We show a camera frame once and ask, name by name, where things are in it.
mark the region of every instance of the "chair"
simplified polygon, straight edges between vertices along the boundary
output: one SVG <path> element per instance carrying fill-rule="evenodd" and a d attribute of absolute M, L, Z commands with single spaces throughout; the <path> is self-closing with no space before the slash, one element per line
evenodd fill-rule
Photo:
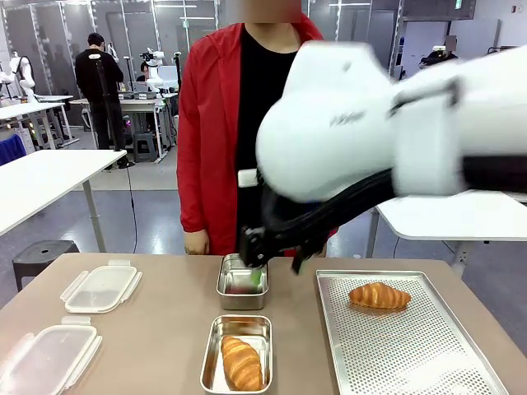
<path fill-rule="evenodd" d="M 146 144 L 147 152 L 142 152 L 139 150 Z M 151 133 L 138 133 L 133 135 L 133 158 L 136 162 L 141 162 L 144 160 L 149 160 L 153 162 L 157 159 L 156 146 L 154 146 L 154 136 Z"/>
<path fill-rule="evenodd" d="M 63 253 L 78 253 L 71 240 L 46 240 L 30 245 L 13 259 L 16 288 L 22 290 L 22 277 L 36 277 Z"/>

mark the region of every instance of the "light fixture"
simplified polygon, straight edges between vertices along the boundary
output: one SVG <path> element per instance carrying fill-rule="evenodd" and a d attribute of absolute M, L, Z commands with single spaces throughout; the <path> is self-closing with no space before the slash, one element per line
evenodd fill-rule
<path fill-rule="evenodd" d="M 214 19 L 214 16 L 180 16 L 180 19 Z"/>
<path fill-rule="evenodd" d="M 198 6 L 176 6 L 172 4 L 156 4 L 156 8 L 198 8 Z"/>
<path fill-rule="evenodd" d="M 370 2 L 347 2 L 346 4 L 328 4 L 328 7 L 364 7 L 364 6 L 370 6 Z"/>

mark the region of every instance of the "hand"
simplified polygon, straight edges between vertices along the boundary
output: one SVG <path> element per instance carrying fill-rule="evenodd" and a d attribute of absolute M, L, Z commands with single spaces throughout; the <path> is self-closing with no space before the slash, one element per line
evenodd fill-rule
<path fill-rule="evenodd" d="M 205 229 L 198 232 L 184 232 L 184 251 L 188 255 L 208 255 L 210 241 Z"/>

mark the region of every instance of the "blue cloth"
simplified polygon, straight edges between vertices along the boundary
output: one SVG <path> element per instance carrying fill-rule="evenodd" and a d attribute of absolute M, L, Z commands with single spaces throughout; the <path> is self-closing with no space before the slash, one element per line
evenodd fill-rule
<path fill-rule="evenodd" d="M 0 166 L 23 156 L 26 156 L 26 149 L 16 134 L 0 142 Z"/>

